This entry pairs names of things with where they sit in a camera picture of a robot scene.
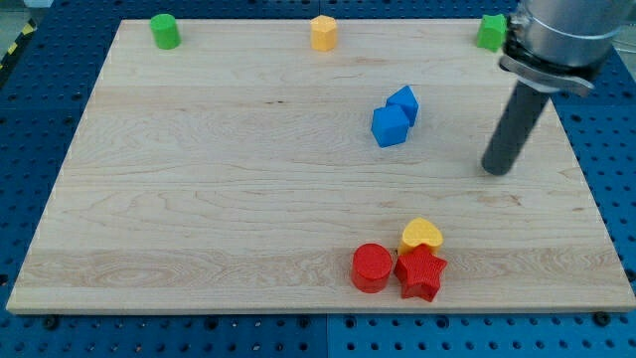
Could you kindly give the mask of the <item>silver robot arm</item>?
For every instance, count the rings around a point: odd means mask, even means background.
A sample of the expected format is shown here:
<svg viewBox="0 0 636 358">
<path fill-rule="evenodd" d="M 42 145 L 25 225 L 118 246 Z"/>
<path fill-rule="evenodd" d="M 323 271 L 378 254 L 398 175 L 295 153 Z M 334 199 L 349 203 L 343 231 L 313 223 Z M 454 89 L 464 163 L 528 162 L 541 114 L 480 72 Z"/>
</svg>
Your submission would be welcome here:
<svg viewBox="0 0 636 358">
<path fill-rule="evenodd" d="M 634 0 L 521 0 L 500 67 L 543 92 L 588 95 Z"/>
</svg>

